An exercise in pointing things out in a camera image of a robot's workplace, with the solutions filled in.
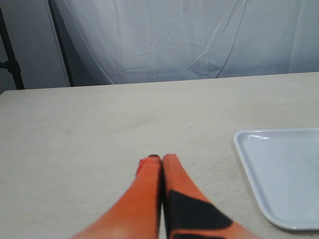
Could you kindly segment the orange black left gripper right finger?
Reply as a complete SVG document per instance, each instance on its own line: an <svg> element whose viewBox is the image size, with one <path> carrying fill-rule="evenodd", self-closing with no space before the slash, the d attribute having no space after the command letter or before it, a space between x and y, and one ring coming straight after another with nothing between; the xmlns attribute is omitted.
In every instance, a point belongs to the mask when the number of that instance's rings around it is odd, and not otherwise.
<svg viewBox="0 0 319 239"><path fill-rule="evenodd" d="M165 230L168 239L259 239L216 208L189 177L179 158L162 160Z"/></svg>

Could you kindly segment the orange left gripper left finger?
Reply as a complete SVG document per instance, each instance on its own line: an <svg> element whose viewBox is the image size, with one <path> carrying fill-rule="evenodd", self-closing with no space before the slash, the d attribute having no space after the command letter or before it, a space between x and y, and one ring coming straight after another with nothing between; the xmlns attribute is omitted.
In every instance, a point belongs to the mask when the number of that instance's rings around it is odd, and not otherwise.
<svg viewBox="0 0 319 239"><path fill-rule="evenodd" d="M162 162L158 155L140 160L123 196L74 239L157 239L160 230Z"/></svg>

